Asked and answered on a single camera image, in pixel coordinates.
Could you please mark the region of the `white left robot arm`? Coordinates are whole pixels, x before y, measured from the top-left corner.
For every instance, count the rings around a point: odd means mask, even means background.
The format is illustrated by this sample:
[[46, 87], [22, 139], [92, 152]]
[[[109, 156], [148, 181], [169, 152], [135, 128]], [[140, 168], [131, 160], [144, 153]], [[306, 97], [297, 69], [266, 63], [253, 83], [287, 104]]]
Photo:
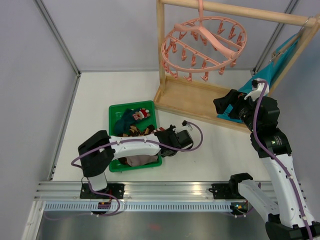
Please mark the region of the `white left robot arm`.
[[194, 141], [192, 127], [186, 121], [181, 128], [170, 125], [165, 130], [144, 136], [120, 137], [100, 130], [79, 145], [80, 167], [91, 184], [91, 192], [102, 199], [108, 195], [109, 186], [105, 170], [113, 160], [133, 156], [172, 157], [179, 150], [191, 150]]

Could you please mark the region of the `grey sock red striped cuff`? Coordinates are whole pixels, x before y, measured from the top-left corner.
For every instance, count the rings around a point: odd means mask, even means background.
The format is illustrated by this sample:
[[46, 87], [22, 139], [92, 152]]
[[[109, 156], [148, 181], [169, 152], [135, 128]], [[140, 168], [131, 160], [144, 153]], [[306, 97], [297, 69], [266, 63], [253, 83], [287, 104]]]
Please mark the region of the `grey sock red striped cuff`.
[[[165, 129], [163, 127], [156, 128], [153, 132], [162, 132]], [[150, 163], [154, 163], [158, 161], [157, 156], [150, 156], [150, 155], [136, 155], [136, 156], [127, 156], [127, 157], [121, 157], [118, 159], [118, 161], [125, 166], [130, 167], [139, 167], [144, 166]]]

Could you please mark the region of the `pink round clip hanger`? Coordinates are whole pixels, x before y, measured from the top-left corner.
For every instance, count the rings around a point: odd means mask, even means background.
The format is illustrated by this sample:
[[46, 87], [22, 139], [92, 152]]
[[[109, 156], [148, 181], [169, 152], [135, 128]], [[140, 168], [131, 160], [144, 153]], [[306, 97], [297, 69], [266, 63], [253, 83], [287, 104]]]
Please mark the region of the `pink round clip hanger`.
[[225, 16], [205, 16], [203, 1], [197, 1], [198, 17], [176, 23], [161, 44], [161, 65], [167, 74], [187, 81], [201, 74], [208, 81], [211, 71], [224, 74], [236, 66], [247, 44], [247, 31]]

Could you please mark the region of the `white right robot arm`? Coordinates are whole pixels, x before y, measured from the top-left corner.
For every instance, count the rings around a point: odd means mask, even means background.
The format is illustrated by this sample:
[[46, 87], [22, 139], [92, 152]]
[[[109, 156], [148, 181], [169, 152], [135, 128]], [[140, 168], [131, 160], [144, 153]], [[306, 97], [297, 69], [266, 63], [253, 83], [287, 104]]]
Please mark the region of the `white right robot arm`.
[[249, 201], [264, 220], [271, 240], [318, 238], [320, 224], [310, 213], [299, 187], [288, 138], [277, 127], [280, 115], [277, 101], [268, 96], [253, 100], [232, 89], [213, 103], [218, 114], [232, 106], [229, 117], [241, 120], [251, 131], [251, 144], [270, 176], [276, 201], [271, 200], [248, 173], [230, 177], [229, 194]]

